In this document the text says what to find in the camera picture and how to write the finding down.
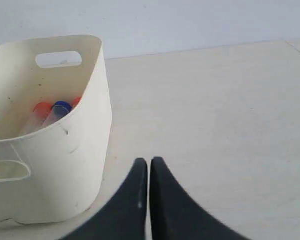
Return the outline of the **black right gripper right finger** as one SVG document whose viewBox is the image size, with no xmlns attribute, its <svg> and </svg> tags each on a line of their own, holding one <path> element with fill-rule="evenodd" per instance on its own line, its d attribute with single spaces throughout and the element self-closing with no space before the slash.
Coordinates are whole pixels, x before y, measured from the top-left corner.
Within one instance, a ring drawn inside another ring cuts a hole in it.
<svg viewBox="0 0 300 240">
<path fill-rule="evenodd" d="M 246 240 L 200 207 L 162 157 L 150 165 L 149 205 L 154 240 Z"/>
</svg>

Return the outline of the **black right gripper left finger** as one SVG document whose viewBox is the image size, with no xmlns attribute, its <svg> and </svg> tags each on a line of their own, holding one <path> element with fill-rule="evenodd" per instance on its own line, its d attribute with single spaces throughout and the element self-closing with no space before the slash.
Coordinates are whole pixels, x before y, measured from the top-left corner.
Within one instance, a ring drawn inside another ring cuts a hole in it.
<svg viewBox="0 0 300 240">
<path fill-rule="evenodd" d="M 148 165 L 137 158 L 114 196 L 91 219 L 64 240 L 144 240 L 148 196 Z"/>
</svg>

